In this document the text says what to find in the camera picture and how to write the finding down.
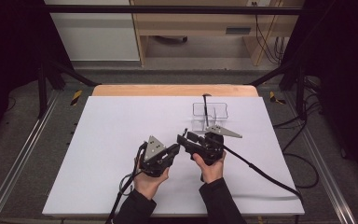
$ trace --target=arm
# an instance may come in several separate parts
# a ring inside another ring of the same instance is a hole
[[[144,224],[156,208],[153,201],[158,186],[168,179],[169,168],[160,177],[139,174],[134,178],[135,190],[121,205],[120,211],[113,219],[114,224]]]
[[[208,166],[200,155],[193,154],[193,159],[200,167],[205,181],[200,188],[200,194],[208,212],[208,223],[246,224],[223,178],[225,156],[226,152],[223,153],[222,159]]]

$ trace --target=forearm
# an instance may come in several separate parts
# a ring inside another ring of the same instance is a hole
[[[200,194],[208,211],[209,224],[246,223],[232,199],[224,178],[204,184],[200,188]]]
[[[152,215],[156,203],[148,200],[136,189],[133,190],[129,197],[121,205],[120,211],[113,219],[114,224],[144,224]]]

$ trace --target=person's left hand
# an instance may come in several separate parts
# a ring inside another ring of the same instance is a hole
[[[169,170],[169,167],[166,168],[164,173],[162,173],[162,175],[159,177],[148,176],[144,173],[138,174],[133,180],[135,189],[143,194],[149,201],[152,200],[158,190],[159,185],[168,179]]]

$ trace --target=silver bracket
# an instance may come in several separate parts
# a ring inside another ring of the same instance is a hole
[[[149,161],[164,149],[165,146],[153,135],[150,135],[149,142],[147,143],[144,162]]]
[[[234,132],[230,131],[229,129],[225,129],[219,125],[213,125],[211,127],[207,127],[206,131],[211,132],[211,133],[217,133],[220,135],[225,135],[225,136],[242,138],[242,135],[240,135],[238,133],[234,133]]]

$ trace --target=black horizontal bar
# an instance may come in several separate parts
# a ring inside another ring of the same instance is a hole
[[[150,14],[235,14],[235,15],[304,15],[322,13],[302,7],[202,7],[202,6],[27,6],[50,13],[150,13]]]

